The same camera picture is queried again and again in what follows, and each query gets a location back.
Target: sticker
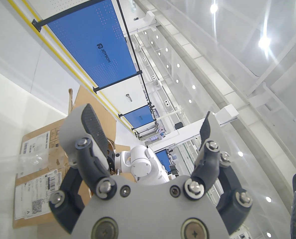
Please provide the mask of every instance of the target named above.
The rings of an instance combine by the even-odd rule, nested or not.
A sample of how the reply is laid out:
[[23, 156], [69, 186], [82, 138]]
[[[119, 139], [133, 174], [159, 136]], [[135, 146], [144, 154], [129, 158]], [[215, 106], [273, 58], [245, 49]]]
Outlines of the sticker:
[[30, 219], [51, 212], [50, 196], [61, 185], [61, 172], [54, 170], [15, 188], [14, 219]]
[[42, 152], [49, 148], [50, 131], [23, 142], [21, 155]]

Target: joyson logo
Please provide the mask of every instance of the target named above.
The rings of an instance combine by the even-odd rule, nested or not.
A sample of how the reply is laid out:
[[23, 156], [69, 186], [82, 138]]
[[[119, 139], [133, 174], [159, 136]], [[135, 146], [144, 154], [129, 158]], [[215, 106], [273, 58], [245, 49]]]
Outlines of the joyson logo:
[[105, 59], [107, 60], [107, 62], [110, 63], [110, 59], [109, 59], [109, 57], [108, 57], [108, 55], [107, 55], [107, 53], [106, 53], [106, 51], [104, 49], [103, 44], [98, 44], [97, 47], [98, 47], [98, 49], [100, 49], [100, 51], [102, 52], [102, 54], [105, 57]]

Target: qr code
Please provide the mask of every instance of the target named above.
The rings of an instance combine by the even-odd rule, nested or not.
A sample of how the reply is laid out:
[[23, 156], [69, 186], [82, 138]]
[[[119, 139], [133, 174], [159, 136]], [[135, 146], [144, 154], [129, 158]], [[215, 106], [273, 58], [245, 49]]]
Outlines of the qr code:
[[42, 201], [43, 199], [32, 201], [32, 214], [38, 214], [42, 212]]

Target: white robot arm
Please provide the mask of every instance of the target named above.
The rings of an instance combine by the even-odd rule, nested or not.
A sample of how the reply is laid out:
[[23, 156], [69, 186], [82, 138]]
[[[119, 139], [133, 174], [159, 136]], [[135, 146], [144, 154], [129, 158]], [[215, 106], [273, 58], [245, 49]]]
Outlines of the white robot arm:
[[157, 185], [169, 181], [168, 172], [155, 153], [143, 145], [116, 153], [115, 169], [117, 172], [131, 173], [137, 183], [143, 185]]

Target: blue screen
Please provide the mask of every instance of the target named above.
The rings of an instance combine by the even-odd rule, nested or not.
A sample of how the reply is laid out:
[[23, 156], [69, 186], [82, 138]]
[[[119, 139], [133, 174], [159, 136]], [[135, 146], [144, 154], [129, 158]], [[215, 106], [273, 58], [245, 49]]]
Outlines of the blue screen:
[[156, 153], [160, 163], [166, 168], [166, 171], [169, 173], [171, 172], [170, 170], [170, 161], [166, 152], [166, 149], [159, 151]]

